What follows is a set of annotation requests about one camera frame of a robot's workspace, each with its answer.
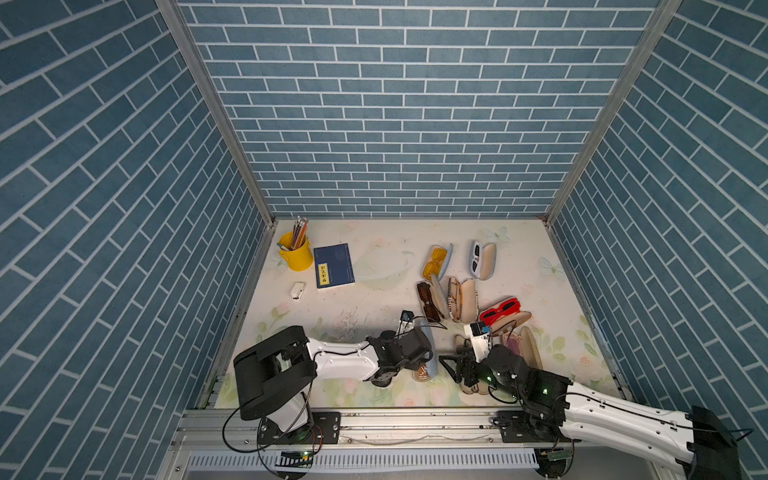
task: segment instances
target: brown sunglasses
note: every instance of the brown sunglasses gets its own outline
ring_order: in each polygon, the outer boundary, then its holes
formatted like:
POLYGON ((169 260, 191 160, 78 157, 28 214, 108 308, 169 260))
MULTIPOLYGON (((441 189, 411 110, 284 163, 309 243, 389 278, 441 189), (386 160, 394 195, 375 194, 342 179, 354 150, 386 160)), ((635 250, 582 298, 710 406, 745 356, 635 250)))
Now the brown sunglasses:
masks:
POLYGON ((440 323, 440 312, 432 302, 432 293, 429 291, 429 283, 419 282, 416 284, 416 291, 419 292, 419 300, 424 307, 424 316, 430 323, 440 323))

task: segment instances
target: white eraser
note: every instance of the white eraser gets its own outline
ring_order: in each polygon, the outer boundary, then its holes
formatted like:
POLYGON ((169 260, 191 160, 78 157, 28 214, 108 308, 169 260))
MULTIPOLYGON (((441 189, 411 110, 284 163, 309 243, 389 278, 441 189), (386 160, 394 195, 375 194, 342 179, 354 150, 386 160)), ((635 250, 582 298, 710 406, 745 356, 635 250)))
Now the white eraser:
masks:
POLYGON ((304 293, 304 287, 306 286, 306 283, 304 282, 296 282, 293 284, 293 288, 290 291, 290 297, 294 300, 301 299, 302 294, 304 293))

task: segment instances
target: ventilation grille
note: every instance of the ventilation grille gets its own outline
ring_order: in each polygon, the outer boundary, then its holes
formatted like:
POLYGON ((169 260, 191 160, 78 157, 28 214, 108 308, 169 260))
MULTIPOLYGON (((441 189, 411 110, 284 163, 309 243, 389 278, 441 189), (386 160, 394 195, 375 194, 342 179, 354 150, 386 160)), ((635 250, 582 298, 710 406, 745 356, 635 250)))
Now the ventilation grille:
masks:
MULTIPOLYGON (((270 468, 284 472, 366 473, 402 470, 442 470, 466 468, 538 468, 534 450, 500 449, 339 449, 323 450, 311 467, 290 467, 295 461, 280 456, 296 449, 269 450, 261 458, 270 468)), ((256 454, 192 452, 188 471, 254 471, 264 470, 256 454)))

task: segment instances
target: yellow label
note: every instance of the yellow label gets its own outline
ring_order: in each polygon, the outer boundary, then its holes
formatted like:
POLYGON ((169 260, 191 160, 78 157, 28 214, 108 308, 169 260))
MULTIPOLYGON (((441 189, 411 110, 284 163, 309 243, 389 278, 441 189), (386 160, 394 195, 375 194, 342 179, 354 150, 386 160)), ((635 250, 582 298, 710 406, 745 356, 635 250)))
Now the yellow label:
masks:
POLYGON ((320 274, 320 285, 329 285, 331 283, 331 277, 328 276, 328 263, 321 263, 318 265, 317 271, 320 274))

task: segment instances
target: red sunglasses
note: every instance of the red sunglasses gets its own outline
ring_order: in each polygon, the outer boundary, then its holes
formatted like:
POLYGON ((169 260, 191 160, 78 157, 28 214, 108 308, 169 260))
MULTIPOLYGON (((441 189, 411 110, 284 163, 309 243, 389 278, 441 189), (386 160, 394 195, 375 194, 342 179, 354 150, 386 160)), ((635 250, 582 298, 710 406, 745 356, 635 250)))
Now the red sunglasses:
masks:
POLYGON ((491 307, 480 314, 480 320, 485 322, 485 325, 491 326, 494 322, 504 318, 505 316, 510 316, 514 313, 518 313, 520 311, 520 302, 518 302, 518 299, 515 297, 510 297, 501 302, 496 307, 491 307))

